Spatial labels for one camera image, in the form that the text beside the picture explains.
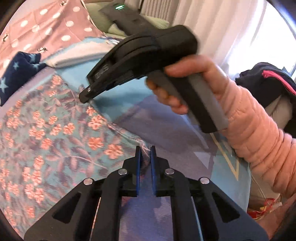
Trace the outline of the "pink quilted sleeve forearm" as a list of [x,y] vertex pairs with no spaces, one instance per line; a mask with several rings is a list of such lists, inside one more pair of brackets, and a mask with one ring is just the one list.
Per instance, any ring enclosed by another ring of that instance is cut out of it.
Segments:
[[223,131],[236,154],[286,198],[295,195],[295,138],[279,129],[251,93],[228,77],[217,97],[229,126]]

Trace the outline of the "right hand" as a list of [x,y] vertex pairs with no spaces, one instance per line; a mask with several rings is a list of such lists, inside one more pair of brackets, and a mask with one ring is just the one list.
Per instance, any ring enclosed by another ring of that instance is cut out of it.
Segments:
[[[201,74],[217,100],[221,99],[227,85],[230,83],[229,77],[221,68],[204,55],[190,55],[175,64],[166,66],[165,74],[180,82],[176,83],[175,86],[180,88],[182,93],[192,93],[189,76]],[[169,106],[174,113],[179,115],[188,113],[189,108],[182,104],[178,97],[160,87],[153,78],[147,78],[146,85],[156,95],[158,101]]]

